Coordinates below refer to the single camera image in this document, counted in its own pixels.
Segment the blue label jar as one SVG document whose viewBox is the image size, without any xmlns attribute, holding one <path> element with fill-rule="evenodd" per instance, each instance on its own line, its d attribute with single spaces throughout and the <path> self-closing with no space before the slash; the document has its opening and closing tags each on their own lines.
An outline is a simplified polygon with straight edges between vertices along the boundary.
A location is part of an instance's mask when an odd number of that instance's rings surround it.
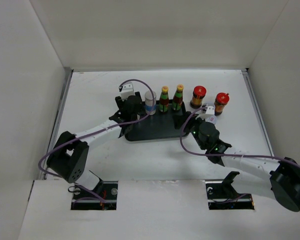
<svg viewBox="0 0 300 240">
<path fill-rule="evenodd" d="M 154 115 L 156 113 L 156 101 L 157 101 L 157 95 L 153 91 L 151 92 L 148 90 L 144 95 L 144 107 L 146 114 Z"/>
</svg>

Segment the green sauce bottle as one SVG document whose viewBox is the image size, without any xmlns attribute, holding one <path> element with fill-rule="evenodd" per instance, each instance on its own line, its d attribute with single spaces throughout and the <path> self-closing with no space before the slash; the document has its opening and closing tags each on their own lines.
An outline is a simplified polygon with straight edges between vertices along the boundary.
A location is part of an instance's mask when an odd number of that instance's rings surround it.
<svg viewBox="0 0 300 240">
<path fill-rule="evenodd" d="M 178 84 L 172 99 L 172 110 L 175 112 L 178 112 L 181 109 L 183 103 L 183 90 L 184 86 L 182 84 Z"/>
<path fill-rule="evenodd" d="M 169 106 L 169 88 L 167 86 L 163 86 L 161 88 L 161 94 L 159 97 L 159 111 L 161 113 L 166 113 L 168 111 Z"/>
</svg>

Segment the white lid spice jar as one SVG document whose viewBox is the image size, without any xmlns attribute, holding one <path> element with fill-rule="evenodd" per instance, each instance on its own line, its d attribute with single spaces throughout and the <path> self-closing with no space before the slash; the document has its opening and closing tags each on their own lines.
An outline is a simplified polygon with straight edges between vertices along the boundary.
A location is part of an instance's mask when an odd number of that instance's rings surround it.
<svg viewBox="0 0 300 240">
<path fill-rule="evenodd" d="M 217 123 L 217 118 L 216 118 L 216 116 L 215 115 L 211 115 L 211 116 L 209 116 L 207 119 L 206 119 L 206 121 L 208 122 L 208 123 L 211 123 L 211 124 L 213 124 L 213 125 L 215 125 L 216 123 Z"/>
<path fill-rule="evenodd" d="M 206 107 L 213 107 L 213 108 L 215 107 L 214 102 L 211 102 L 211 101 L 205 102 L 204 105 L 205 105 Z"/>
</svg>

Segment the red lid jar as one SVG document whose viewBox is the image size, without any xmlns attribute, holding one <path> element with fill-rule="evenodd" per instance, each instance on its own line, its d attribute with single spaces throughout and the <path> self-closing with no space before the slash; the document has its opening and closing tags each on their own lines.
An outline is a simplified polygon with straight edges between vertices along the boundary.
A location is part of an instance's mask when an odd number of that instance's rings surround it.
<svg viewBox="0 0 300 240">
<path fill-rule="evenodd" d="M 203 98 L 206 96 L 207 90 L 202 85 L 197 85 L 192 92 L 192 99 L 190 105 L 194 109 L 198 109 L 202 106 Z"/>
<path fill-rule="evenodd" d="M 229 93 L 220 92 L 216 95 L 214 101 L 214 114 L 219 116 L 222 114 L 225 106 L 228 104 L 230 100 Z"/>
</svg>

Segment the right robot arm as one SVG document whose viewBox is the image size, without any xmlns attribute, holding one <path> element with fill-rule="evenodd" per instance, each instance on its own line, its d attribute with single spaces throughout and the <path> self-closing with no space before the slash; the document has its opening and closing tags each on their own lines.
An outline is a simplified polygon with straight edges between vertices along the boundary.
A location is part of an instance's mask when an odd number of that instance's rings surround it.
<svg viewBox="0 0 300 240">
<path fill-rule="evenodd" d="M 220 139 L 215 115 L 186 112 L 173 117 L 174 127 L 191 133 L 204 157 L 213 164 L 233 168 L 222 181 L 222 192 L 236 199 L 238 194 L 255 194 L 276 200 L 292 212 L 300 211 L 300 165 L 293 159 L 249 155 Z"/>
</svg>

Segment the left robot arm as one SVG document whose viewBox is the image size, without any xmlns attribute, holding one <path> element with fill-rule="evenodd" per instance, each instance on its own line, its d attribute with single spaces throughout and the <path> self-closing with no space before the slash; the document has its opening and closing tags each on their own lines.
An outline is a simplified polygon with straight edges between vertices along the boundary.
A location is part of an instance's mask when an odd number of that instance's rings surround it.
<svg viewBox="0 0 300 240">
<path fill-rule="evenodd" d="M 54 147 L 72 142 L 50 154 L 46 162 L 48 168 L 68 183 L 83 186 L 86 195 L 93 200 L 102 195 L 103 180 L 86 169 L 89 150 L 130 132 L 133 125 L 127 122 L 139 120 L 144 113 L 139 92 L 125 100 L 117 96 L 115 101 L 118 111 L 104 123 L 80 133 L 63 132 Z"/>
</svg>

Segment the black plastic tray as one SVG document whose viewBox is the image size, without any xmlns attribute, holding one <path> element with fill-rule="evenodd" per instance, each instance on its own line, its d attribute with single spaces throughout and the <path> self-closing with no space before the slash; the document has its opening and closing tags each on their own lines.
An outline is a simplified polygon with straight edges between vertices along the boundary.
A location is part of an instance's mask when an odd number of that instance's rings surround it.
<svg viewBox="0 0 300 240">
<path fill-rule="evenodd" d="M 151 141 L 161 139 L 179 138 L 180 129 L 175 129 L 174 116 L 182 116 L 186 113 L 185 103 L 182 102 L 179 111 L 173 111 L 172 100 L 169 100 L 168 112 L 161 113 L 159 101 L 156 101 L 156 113 L 148 116 L 145 120 L 135 123 L 132 130 L 125 135 L 130 142 Z"/>
</svg>

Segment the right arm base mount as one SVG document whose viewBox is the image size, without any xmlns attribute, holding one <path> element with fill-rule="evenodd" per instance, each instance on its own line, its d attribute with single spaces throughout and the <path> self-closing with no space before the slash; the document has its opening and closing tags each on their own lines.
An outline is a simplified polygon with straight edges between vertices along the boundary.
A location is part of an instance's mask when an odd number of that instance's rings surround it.
<svg viewBox="0 0 300 240">
<path fill-rule="evenodd" d="M 205 182 L 209 210 L 254 210 L 251 194 L 238 193 L 232 183 L 238 171 L 231 171 L 224 179 Z"/>
</svg>

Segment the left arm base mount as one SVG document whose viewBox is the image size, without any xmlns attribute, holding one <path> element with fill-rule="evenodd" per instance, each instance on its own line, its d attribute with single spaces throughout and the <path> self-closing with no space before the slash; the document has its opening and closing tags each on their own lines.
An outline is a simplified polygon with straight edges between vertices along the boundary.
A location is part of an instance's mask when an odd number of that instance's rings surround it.
<svg viewBox="0 0 300 240">
<path fill-rule="evenodd" d="M 73 211 L 115 211 L 117 209 L 118 181 L 101 180 L 93 190 L 85 190 L 78 185 L 71 185 L 70 209 Z"/>
</svg>

